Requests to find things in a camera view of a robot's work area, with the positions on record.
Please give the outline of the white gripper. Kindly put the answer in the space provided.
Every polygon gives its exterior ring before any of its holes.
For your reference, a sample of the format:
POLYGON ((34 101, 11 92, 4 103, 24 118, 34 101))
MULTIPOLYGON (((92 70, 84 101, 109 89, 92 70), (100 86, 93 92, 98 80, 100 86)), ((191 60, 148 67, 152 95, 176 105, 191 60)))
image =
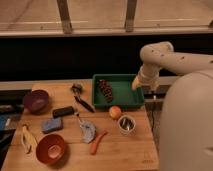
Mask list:
POLYGON ((138 72, 138 77, 135 77, 131 88, 132 90, 136 90, 141 85, 148 85, 151 91, 156 91, 159 84, 159 68, 150 67, 150 66, 142 66, 138 72))

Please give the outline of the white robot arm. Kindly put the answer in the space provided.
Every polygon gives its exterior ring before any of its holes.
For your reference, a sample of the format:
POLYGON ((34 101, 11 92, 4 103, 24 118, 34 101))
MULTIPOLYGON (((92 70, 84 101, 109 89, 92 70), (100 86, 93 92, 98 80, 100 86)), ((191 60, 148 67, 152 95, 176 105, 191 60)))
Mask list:
POLYGON ((164 98, 159 171, 213 171, 213 55, 176 52, 168 42, 145 45, 134 89, 158 88, 159 72, 179 76, 164 98))

